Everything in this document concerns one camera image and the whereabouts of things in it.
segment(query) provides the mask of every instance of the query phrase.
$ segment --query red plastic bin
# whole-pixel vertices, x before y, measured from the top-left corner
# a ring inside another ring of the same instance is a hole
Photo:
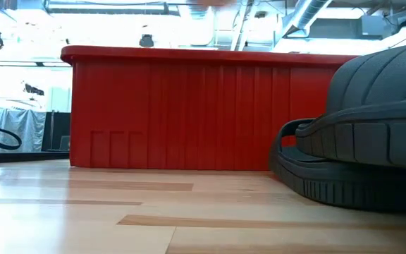
[[[68,46],[61,58],[72,166],[267,170],[280,127],[322,114],[352,56]]]

